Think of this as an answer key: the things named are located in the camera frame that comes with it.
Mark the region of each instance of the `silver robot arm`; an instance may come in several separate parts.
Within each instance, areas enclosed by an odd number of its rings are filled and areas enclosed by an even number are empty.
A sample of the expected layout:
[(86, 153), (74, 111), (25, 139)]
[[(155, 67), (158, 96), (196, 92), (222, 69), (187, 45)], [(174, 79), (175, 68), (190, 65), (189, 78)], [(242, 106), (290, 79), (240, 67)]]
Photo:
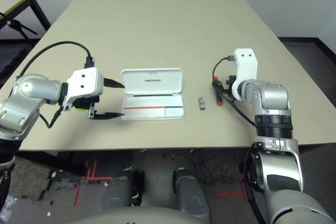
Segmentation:
[(292, 138), (288, 92), (280, 84), (256, 80), (257, 60), (251, 49), (234, 52), (237, 65), (233, 97), (253, 105), (257, 136), (248, 157), (248, 183), (263, 193), (267, 222), (335, 223), (324, 208), (303, 193), (298, 141)]
[[(50, 81), (38, 74), (28, 74), (15, 81), (10, 96), (0, 102), (1, 196), (8, 193), (14, 156), (40, 116), (39, 109), (44, 104), (60, 105), (51, 123), (46, 122), (48, 128), (52, 127), (61, 111), (69, 111), (73, 106), (87, 109), (90, 119), (111, 119), (122, 115), (111, 112), (96, 114), (94, 107), (99, 102), (99, 95), (103, 93), (103, 86), (124, 87), (116, 81), (104, 78), (95, 67), (74, 71), (66, 83)], [(1, 197), (0, 209), (4, 200), (5, 197)]]

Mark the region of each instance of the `black cable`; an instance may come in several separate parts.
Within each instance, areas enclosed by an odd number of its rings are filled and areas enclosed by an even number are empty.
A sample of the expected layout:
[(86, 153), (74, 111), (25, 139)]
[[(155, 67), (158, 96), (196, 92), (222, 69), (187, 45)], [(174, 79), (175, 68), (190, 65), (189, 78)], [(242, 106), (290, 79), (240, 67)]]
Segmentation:
[(253, 152), (254, 149), (254, 144), (252, 144), (252, 146), (248, 149), (246, 156), (245, 156), (245, 160), (244, 160), (244, 185), (245, 185), (245, 190), (246, 190), (246, 195), (247, 195), (247, 200), (251, 206), (251, 209), (256, 217), (256, 219), (258, 220), (258, 222), (260, 224), (266, 224), (263, 215), (261, 214), (259, 207), (257, 205), (256, 202), (256, 198), (254, 196), (253, 193), (253, 189), (251, 184), (248, 182), (248, 168), (249, 168), (249, 164), (248, 161), (251, 157), (251, 154)]
[(56, 46), (59, 46), (59, 45), (62, 45), (62, 44), (73, 44), (73, 45), (76, 45), (76, 46), (79, 46), (81, 47), (82, 49), (84, 49), (86, 51), (86, 53), (88, 54), (87, 55), (87, 59), (90, 59), (92, 60), (92, 57), (91, 57), (91, 54), (90, 54), (90, 51), (85, 47), (83, 46), (82, 44), (78, 43), (78, 42), (74, 42), (74, 41), (60, 41), (60, 42), (56, 42), (56, 43), (53, 43), (47, 47), (45, 47), (44, 49), (42, 49), (40, 52), (38, 52), (37, 54), (35, 54), (31, 59), (30, 61), (25, 65), (25, 67), (23, 68), (23, 70), (21, 71), (21, 73), (17, 76), (17, 78), (20, 78), (21, 76), (24, 75), (24, 73), (26, 72), (26, 70), (29, 68), (29, 66), (34, 62), (34, 60), (37, 59), (37, 57), (39, 57), (41, 54), (43, 54), (45, 51), (49, 50), (50, 48), (52, 47), (56, 47)]
[[(221, 59), (214, 67), (213, 71), (212, 71), (212, 80), (213, 82), (215, 82), (215, 70), (217, 68), (217, 66), (223, 61), (223, 60), (229, 60), (229, 61), (234, 61), (234, 57), (233, 56), (228, 56), (228, 57), (224, 57), (223, 59)], [(215, 89), (217, 89), (218, 93), (237, 111), (237, 113), (239, 115), (241, 115), (247, 122), (249, 122), (251, 125), (255, 126), (255, 123), (250, 120), (247, 115), (244, 114), (243, 111), (241, 111), (237, 105), (235, 104), (235, 101), (236, 99), (233, 98), (232, 100), (230, 100), (228, 97), (226, 97), (223, 92), (217, 87), (217, 86), (214, 86)], [(248, 199), (248, 202), (251, 206), (251, 209), (256, 217), (256, 219), (258, 220), (258, 222), (260, 224), (266, 224), (264, 218), (263, 218), (263, 215), (261, 214), (260, 210), (259, 210), (259, 207), (257, 205), (257, 202), (256, 202), (256, 198), (254, 196), (254, 193), (253, 193), (253, 189), (252, 189), (252, 186), (251, 184), (248, 183), (248, 168), (249, 168), (249, 164), (248, 164), (248, 161), (250, 159), (250, 156), (253, 152), (253, 149), (254, 149), (254, 144), (248, 149), (247, 151), (247, 154), (245, 156), (245, 160), (244, 160), (244, 185), (245, 185), (245, 190), (246, 190), (246, 195), (247, 195), (247, 199)]]
[(61, 115), (62, 111), (63, 111), (63, 106), (60, 106), (59, 109), (54, 114), (54, 117), (52, 118), (50, 124), (48, 123), (47, 119), (43, 115), (40, 114), (39, 116), (43, 120), (43, 122), (46, 124), (47, 128), (49, 129), (54, 125), (58, 117)]
[[(84, 49), (87, 53), (87, 57), (86, 57), (86, 66), (87, 67), (91, 67), (93, 66), (93, 58), (91, 57), (91, 53), (90, 51), (85, 47), (83, 46), (82, 44), (78, 43), (78, 42), (74, 42), (74, 41), (60, 41), (60, 42), (56, 42), (56, 43), (53, 43), (47, 47), (45, 47), (44, 49), (42, 49), (41, 51), (39, 51), (37, 54), (35, 54), (31, 59), (30, 61), (24, 66), (23, 70), (21, 71), (21, 73), (17, 76), (16, 79), (20, 78), (21, 76), (24, 75), (24, 73), (27, 71), (27, 69), (29, 68), (29, 66), (34, 62), (34, 60), (36, 60), (41, 54), (43, 54), (45, 51), (49, 50), (50, 48), (52, 47), (56, 47), (56, 46), (59, 46), (59, 45), (63, 45), (63, 44), (72, 44), (72, 45), (76, 45), (76, 46), (79, 46), (80, 48)], [(56, 122), (56, 120), (58, 119), (58, 117), (61, 115), (61, 112), (63, 110), (63, 107), (60, 106), (59, 109), (56, 111), (56, 113), (54, 114), (54, 117), (52, 118), (50, 124), (48, 123), (47, 119), (43, 116), (43, 115), (39, 115), (39, 117), (44, 121), (44, 123), (47, 125), (47, 128), (51, 128), (54, 123)]]
[[(223, 60), (229, 60), (229, 61), (233, 61), (234, 60), (234, 57), (233, 56), (228, 56), (228, 57), (224, 57), (223, 59), (221, 59), (214, 67), (214, 69), (212, 70), (212, 81), (214, 82), (215, 81), (215, 71), (216, 71), (216, 68), (217, 66), (223, 61)], [(252, 124), (253, 126), (255, 126), (254, 122), (252, 120), (250, 120), (247, 115), (244, 114), (243, 111), (241, 111), (237, 105), (235, 104), (235, 101), (236, 99), (233, 98), (232, 100), (230, 100), (229, 98), (227, 98), (223, 93), (222, 91), (217, 88), (216, 86), (214, 86), (215, 89), (217, 89), (218, 93), (237, 111), (237, 113), (239, 115), (241, 115), (247, 122), (249, 122), (250, 124)]]

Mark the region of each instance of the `table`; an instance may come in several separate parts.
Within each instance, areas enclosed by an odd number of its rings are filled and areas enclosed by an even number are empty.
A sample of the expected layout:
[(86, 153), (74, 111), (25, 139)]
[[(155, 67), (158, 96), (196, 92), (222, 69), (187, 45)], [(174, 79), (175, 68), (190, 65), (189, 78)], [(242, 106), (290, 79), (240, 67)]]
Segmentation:
[[(298, 61), (245, 0), (73, 0), (1, 90), (39, 50), (57, 41), (85, 45), (106, 78), (121, 81), (132, 68), (181, 68), (185, 117), (170, 121), (93, 121), (87, 112), (63, 112), (53, 128), (38, 120), (20, 150), (117, 150), (250, 146), (255, 129), (229, 104), (218, 107), (211, 87), (215, 63), (236, 48), (252, 48), (258, 79), (289, 92), (294, 137), (302, 145), (335, 142), (336, 110)], [(63, 45), (39, 57), (26, 73), (65, 82), (81, 69), (85, 52)], [(217, 68), (220, 80), (235, 74), (233, 62)], [(98, 113), (121, 111), (124, 91), (105, 88)], [(204, 97), (206, 110), (198, 109)], [(251, 104), (240, 108), (253, 119)], [(41, 113), (51, 120), (56, 106)]]
[[(46, 15), (36, 0), (0, 0), (0, 12), (10, 18), (15, 18), (27, 7), (31, 7), (38, 20), (41, 22), (45, 30), (51, 26)], [(0, 15), (0, 29), (6, 25), (5, 19)]]

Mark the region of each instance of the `open plastic case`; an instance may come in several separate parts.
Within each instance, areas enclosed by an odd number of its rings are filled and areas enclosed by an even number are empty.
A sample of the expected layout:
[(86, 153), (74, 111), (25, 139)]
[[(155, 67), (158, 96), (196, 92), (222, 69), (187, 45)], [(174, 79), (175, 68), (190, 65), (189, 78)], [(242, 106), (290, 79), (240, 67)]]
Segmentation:
[(182, 70), (125, 69), (121, 72), (126, 96), (122, 118), (131, 120), (181, 119), (184, 115)]

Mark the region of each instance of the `black metal table leg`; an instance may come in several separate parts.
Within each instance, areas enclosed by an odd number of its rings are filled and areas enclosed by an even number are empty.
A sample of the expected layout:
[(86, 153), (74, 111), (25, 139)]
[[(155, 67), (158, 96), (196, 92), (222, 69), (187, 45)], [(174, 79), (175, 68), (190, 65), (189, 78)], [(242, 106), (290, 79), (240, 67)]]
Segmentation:
[(30, 1), (31, 1), (30, 7), (33, 9), (33, 12), (35, 13), (36, 17), (41, 22), (44, 29), (47, 31), (51, 26), (49, 20), (47, 19), (46, 15), (43, 13), (37, 1), (36, 0), (30, 0)]
[(16, 156), (35, 162), (38, 165), (48, 166), (51, 169), (66, 170), (80, 176), (84, 176), (86, 173), (85, 167), (71, 164), (46, 152), (17, 152)]

